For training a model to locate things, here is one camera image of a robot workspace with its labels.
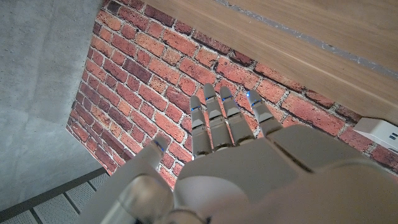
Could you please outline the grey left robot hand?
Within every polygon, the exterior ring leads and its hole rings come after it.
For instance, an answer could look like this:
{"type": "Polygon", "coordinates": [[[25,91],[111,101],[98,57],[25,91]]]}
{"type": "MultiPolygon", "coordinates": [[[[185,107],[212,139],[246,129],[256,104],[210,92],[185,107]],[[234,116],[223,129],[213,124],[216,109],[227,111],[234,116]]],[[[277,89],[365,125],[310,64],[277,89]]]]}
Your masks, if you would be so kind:
{"type": "Polygon", "coordinates": [[[167,142],[153,139],[93,195],[78,223],[396,223],[397,183],[349,145],[283,127],[257,91],[255,138],[230,90],[190,98],[193,159],[173,187],[160,176],[167,142]]]}

